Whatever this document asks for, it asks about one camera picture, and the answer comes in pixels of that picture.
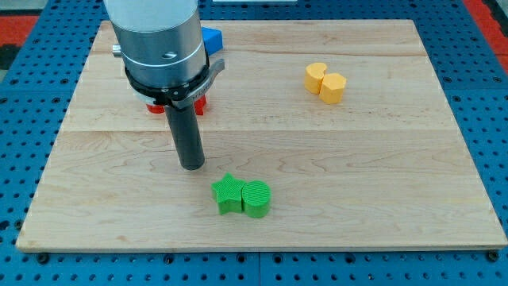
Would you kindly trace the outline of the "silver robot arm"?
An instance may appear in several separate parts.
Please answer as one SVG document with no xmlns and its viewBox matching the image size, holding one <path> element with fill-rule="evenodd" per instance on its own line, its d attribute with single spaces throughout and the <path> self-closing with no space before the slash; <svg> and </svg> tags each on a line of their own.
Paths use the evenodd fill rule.
<svg viewBox="0 0 508 286">
<path fill-rule="evenodd" d="M 207 64 L 196 0 L 105 0 L 129 74 L 148 87 L 177 87 Z"/>
</svg>

